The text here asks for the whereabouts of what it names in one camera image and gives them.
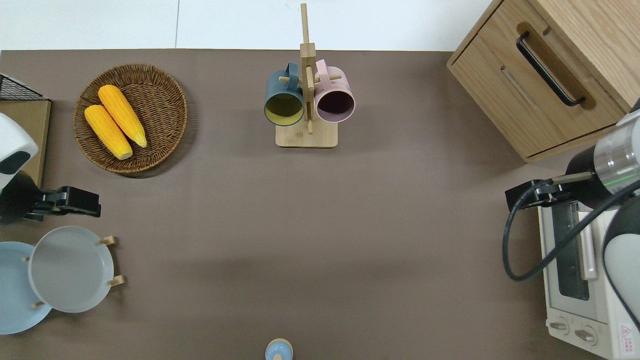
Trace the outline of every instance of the oven window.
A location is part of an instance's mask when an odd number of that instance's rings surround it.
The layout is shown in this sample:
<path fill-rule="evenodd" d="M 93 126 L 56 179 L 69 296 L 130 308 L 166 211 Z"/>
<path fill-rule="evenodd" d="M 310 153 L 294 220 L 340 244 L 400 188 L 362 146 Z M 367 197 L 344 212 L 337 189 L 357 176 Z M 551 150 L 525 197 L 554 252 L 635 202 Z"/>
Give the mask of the oven window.
<path fill-rule="evenodd" d="M 577 224 L 578 203 L 558 204 L 551 208 L 556 245 Z M 578 300 L 589 300 L 589 284 L 580 275 L 578 239 L 570 242 L 556 258 L 560 294 Z"/>

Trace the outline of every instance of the mug handle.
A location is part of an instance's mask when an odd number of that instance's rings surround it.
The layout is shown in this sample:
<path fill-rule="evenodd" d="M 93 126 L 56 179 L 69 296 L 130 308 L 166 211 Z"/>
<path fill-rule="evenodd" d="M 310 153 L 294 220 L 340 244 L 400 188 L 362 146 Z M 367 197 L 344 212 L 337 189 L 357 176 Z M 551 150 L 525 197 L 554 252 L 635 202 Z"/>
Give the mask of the mug handle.
<path fill-rule="evenodd" d="M 287 77 L 289 78 L 287 91 L 295 92 L 296 88 L 298 87 L 298 64 L 290 61 L 285 72 L 287 73 Z"/>
<path fill-rule="evenodd" d="M 320 84 L 324 91 L 329 90 L 331 85 L 331 79 L 329 79 L 329 70 L 326 68 L 326 62 L 324 59 L 316 61 L 316 67 L 318 68 L 318 77 L 320 78 Z"/>

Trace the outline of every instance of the yellow corn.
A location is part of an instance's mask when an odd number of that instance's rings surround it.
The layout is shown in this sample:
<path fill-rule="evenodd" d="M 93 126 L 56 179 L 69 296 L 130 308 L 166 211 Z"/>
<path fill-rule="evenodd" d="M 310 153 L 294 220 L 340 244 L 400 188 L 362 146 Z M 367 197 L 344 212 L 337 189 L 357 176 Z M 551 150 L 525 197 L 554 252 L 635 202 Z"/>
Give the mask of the yellow corn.
<path fill-rule="evenodd" d="M 116 158 L 124 160 L 131 157 L 131 145 L 104 106 L 89 106 L 84 109 L 84 117 L 100 141 Z"/>
<path fill-rule="evenodd" d="M 141 147 L 146 147 L 145 130 L 120 89 L 113 85 L 101 86 L 98 97 L 125 135 Z"/>

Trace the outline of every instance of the oven door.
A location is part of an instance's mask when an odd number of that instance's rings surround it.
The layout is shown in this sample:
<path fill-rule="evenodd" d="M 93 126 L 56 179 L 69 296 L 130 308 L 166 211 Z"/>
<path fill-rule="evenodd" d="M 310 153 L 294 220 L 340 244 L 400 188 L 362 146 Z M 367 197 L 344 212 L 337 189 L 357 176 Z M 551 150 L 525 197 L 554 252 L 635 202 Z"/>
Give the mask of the oven door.
<path fill-rule="evenodd" d="M 591 209 L 578 202 L 543 208 L 542 252 L 546 255 Z M 605 211 L 561 251 L 546 269 L 549 307 L 608 323 L 602 240 L 615 211 Z"/>

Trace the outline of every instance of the plate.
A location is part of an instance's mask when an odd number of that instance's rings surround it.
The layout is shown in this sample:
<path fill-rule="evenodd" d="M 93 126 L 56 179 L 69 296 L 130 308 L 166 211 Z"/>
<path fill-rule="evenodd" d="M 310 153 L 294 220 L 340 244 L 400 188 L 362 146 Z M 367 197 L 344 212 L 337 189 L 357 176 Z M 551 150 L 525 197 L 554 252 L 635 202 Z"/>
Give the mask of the plate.
<path fill-rule="evenodd" d="M 29 281 L 40 300 L 66 313 L 87 311 L 107 296 L 113 258 L 100 237 L 63 226 L 40 239 L 29 261 Z"/>
<path fill-rule="evenodd" d="M 15 241 L 0 242 L 0 335 L 32 328 L 49 314 L 51 306 L 39 302 L 29 284 L 29 264 L 22 258 L 33 253 L 33 246 Z"/>
<path fill-rule="evenodd" d="M 100 104 L 98 89 L 106 84 L 122 91 L 147 137 L 147 147 L 127 139 L 133 155 L 125 160 L 107 150 L 84 117 L 84 109 Z M 167 72 L 148 64 L 125 64 L 105 71 L 85 88 L 74 111 L 74 135 L 84 155 L 117 174 L 135 174 L 162 163 L 177 148 L 186 126 L 187 100 L 182 88 Z"/>

